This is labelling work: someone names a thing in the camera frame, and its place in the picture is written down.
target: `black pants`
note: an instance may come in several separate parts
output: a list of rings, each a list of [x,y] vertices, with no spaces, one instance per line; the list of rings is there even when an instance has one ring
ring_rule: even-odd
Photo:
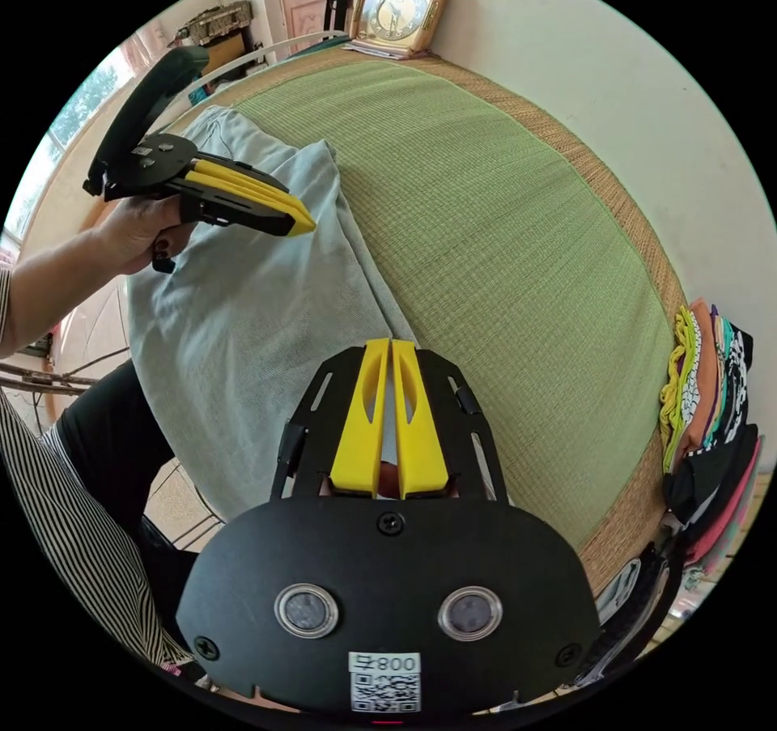
[[[83,485],[138,546],[160,622],[188,650],[176,611],[197,553],[154,544],[141,526],[151,484],[173,452],[132,362],[79,396],[57,429]]]

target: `alarm clock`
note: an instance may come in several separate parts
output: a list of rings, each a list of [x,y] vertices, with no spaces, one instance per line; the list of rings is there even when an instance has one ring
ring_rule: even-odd
[[[448,0],[357,0],[350,21],[355,48],[412,57],[428,50]]]

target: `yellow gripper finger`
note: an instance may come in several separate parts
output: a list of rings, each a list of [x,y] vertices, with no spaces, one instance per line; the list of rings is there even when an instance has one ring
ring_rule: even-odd
[[[389,345],[388,339],[370,340],[365,347],[354,396],[329,474],[337,491],[369,494],[373,498],[377,494]]]
[[[297,197],[237,170],[222,167],[206,159],[199,159],[194,163],[193,169],[186,173],[185,179],[190,183],[219,189],[291,216],[294,225],[288,234],[289,237],[307,234],[316,228],[316,222]]]
[[[405,499],[413,494],[442,491],[448,485],[448,467],[423,385],[415,345],[407,340],[394,340],[392,349],[399,492]]]

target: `hand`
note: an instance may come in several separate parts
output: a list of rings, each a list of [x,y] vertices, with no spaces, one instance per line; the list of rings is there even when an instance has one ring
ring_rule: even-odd
[[[197,226],[180,222],[178,197],[122,199],[96,230],[103,255],[117,274],[134,275],[153,256],[172,258],[189,243]]]

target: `qr code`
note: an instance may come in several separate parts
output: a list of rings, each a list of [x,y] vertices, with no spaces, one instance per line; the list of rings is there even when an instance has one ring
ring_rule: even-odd
[[[351,674],[354,712],[420,712],[420,674]]]

